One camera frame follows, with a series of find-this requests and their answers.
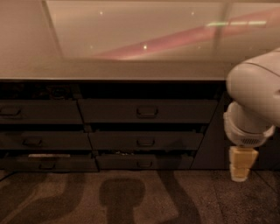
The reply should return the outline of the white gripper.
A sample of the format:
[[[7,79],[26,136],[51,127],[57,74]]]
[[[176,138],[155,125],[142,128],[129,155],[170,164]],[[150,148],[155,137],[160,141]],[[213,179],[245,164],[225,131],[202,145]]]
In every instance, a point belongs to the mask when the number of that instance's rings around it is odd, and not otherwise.
[[[276,126],[233,101],[223,114],[227,138],[236,146],[229,148],[229,170],[234,182],[248,179],[250,169],[259,152],[254,148],[267,142],[273,136]]]

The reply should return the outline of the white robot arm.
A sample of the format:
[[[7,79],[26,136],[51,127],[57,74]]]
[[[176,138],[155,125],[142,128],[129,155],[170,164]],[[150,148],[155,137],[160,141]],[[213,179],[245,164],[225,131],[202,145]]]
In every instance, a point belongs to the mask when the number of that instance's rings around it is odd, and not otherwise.
[[[226,78],[233,99],[223,114],[229,147],[229,170],[235,182],[247,180],[257,147],[280,127],[280,49],[247,59]]]

